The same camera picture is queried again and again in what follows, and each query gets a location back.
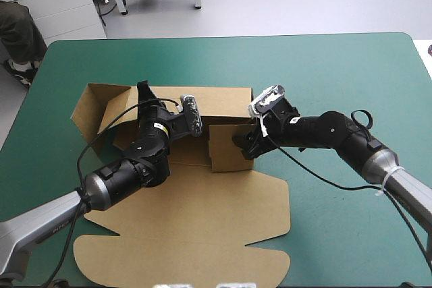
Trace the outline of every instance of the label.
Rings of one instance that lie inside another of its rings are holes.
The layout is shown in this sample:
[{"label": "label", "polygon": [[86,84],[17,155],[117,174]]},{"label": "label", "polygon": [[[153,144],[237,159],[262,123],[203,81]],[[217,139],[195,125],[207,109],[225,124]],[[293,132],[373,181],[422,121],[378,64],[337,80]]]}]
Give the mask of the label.
[{"label": "label", "polygon": [[165,126],[163,126],[162,124],[159,124],[159,123],[154,123],[153,126],[156,128],[162,129],[165,132],[165,134],[167,134],[167,136],[169,137],[168,129]]},{"label": "label", "polygon": [[300,118],[301,118],[300,116],[294,117],[293,119],[290,120],[290,124],[296,124]]},{"label": "label", "polygon": [[256,283],[220,283],[216,288],[257,288]]},{"label": "label", "polygon": [[189,284],[183,284],[183,283],[176,283],[173,285],[154,285],[153,288],[194,288]]}]

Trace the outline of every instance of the gray floor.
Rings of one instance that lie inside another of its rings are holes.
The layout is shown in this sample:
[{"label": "gray floor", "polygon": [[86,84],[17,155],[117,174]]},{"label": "gray floor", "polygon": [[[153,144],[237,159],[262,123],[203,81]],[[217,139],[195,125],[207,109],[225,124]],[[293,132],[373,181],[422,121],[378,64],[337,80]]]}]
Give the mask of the gray floor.
[{"label": "gray floor", "polygon": [[[128,10],[105,16],[108,38],[400,31],[432,39],[431,0],[203,0],[201,10],[193,0],[139,0]],[[24,96],[0,67],[0,146]]]}]

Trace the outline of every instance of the dark pants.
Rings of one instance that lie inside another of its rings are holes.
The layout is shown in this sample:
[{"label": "dark pants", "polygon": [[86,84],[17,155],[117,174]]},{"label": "dark pants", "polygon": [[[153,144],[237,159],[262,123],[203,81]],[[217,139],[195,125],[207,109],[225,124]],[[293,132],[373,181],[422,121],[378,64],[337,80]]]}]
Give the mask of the dark pants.
[{"label": "dark pants", "polygon": [[27,7],[0,1],[0,39],[16,63],[40,61],[47,51]]}]

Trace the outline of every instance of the shoe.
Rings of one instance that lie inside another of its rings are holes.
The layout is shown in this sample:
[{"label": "shoe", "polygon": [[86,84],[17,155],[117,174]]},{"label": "shoe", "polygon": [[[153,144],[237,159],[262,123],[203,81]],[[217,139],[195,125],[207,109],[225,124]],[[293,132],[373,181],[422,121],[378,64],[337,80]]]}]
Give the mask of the shoe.
[{"label": "shoe", "polygon": [[11,62],[9,60],[4,61],[3,66],[12,77],[14,77],[17,81],[20,82],[21,85],[26,87],[26,89],[30,89],[30,86],[32,85],[33,79],[36,75],[36,72],[38,71],[33,63],[32,63],[32,69],[29,69],[25,72],[15,70],[12,67]]}]

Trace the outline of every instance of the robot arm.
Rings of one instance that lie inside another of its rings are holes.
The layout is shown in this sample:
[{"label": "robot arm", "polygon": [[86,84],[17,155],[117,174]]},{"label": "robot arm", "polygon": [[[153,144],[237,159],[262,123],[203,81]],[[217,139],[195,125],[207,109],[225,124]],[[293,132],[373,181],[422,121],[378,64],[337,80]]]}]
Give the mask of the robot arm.
[{"label": "robot arm", "polygon": [[[147,82],[138,83],[138,101],[156,99]],[[160,101],[138,107],[139,136],[123,158],[85,178],[86,204],[73,191],[13,219],[0,223],[0,287],[23,280],[30,253],[39,243],[91,210],[107,210],[140,188],[154,187],[169,176],[169,145],[203,131],[195,98],[181,96],[180,112],[169,112]]]},{"label": "robot arm", "polygon": [[405,171],[398,155],[369,133],[373,120],[367,111],[361,111],[369,118],[367,126],[357,122],[355,114],[359,111],[351,118],[336,111],[301,117],[286,100],[284,88],[273,86],[251,102],[249,112],[260,125],[233,139],[247,159],[274,150],[269,137],[279,147],[334,149],[368,183],[385,187],[416,219],[428,233],[427,251],[432,260],[432,189]]}]

